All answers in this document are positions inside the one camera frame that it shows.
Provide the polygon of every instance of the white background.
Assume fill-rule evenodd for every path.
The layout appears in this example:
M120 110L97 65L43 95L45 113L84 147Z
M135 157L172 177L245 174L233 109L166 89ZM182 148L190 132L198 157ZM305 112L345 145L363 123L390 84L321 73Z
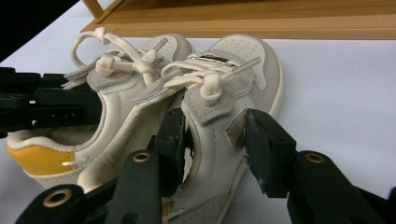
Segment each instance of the white background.
M100 1L104 7L111 0ZM80 30L92 21L78 2L47 29L0 63L17 72L68 73ZM147 38L127 38L135 46ZM217 39L189 38L200 52ZM265 40L285 75L278 122L297 150L330 157L349 181L387 198L396 187L396 41ZM78 50L84 62L114 46L90 39ZM13 223L43 189L27 177L0 142L0 223ZM286 200L267 199L246 172L223 223L290 223Z

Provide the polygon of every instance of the white sneaker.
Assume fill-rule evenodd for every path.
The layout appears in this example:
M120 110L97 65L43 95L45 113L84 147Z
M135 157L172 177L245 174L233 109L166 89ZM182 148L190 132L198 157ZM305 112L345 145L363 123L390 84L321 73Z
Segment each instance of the white sneaker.
M120 49L85 65L76 52L79 43L89 36L99 38L104 44L114 43ZM150 137L158 132L172 98L139 110L147 102L135 97L150 88L165 65L184 60L191 53L191 44L181 35L160 35L136 50L105 28L80 34L72 48L72 59L80 70L65 75L70 81L64 89L88 82L103 105L99 124L18 131L7 138L7 152L26 174L50 188L76 184L78 175L98 156L108 157L103 152L113 147L127 148L121 154L113 154L110 158L113 161L133 150L146 148ZM116 169L112 174L101 173L106 178L117 175L117 167L122 166L108 165Z
M162 76L177 76L164 88L187 89L181 109L194 144L187 178L163 204L170 208L163 220L220 223L248 166L238 141L246 109L259 109L273 117L279 111L280 61L262 40L230 35L184 62L166 65Z

